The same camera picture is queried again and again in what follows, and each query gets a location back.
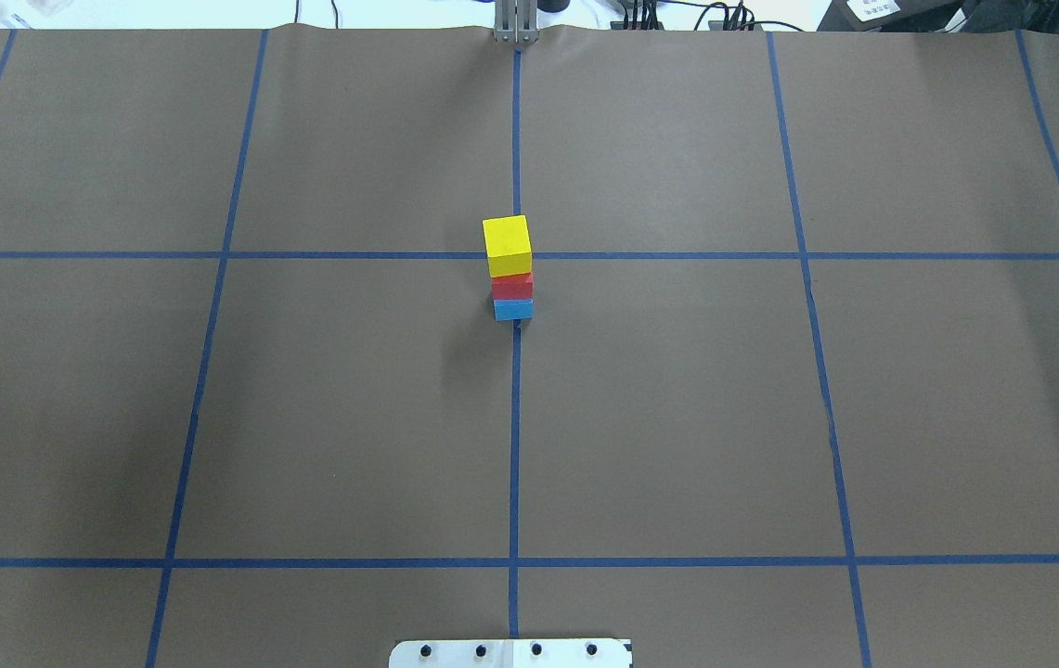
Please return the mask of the blue wooden block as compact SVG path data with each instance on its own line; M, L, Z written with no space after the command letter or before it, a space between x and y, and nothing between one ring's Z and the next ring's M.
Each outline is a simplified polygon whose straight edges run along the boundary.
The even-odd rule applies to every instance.
M533 299L495 299L493 318L497 322L532 320L535 312Z

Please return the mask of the red wooden block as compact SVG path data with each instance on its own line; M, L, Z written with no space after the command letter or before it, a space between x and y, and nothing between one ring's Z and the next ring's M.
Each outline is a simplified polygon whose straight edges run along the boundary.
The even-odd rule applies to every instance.
M492 277L491 295L493 301L531 301L534 299L534 285L533 272Z

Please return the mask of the yellow wooden block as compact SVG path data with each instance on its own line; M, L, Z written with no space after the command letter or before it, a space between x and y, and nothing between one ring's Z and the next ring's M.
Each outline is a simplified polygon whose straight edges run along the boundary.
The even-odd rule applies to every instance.
M526 216L491 217L482 221L484 249L491 278L530 274L533 247Z

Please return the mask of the aluminium frame post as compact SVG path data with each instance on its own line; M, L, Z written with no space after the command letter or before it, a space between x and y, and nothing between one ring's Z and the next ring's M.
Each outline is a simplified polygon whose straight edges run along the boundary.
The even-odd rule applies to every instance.
M540 38L536 0L496 0L493 39L499 44L530 46Z

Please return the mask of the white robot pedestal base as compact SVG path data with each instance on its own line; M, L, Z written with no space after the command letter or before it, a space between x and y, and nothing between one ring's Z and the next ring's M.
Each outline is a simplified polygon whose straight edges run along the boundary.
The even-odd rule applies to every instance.
M402 640L389 667L632 667L631 642L617 638Z

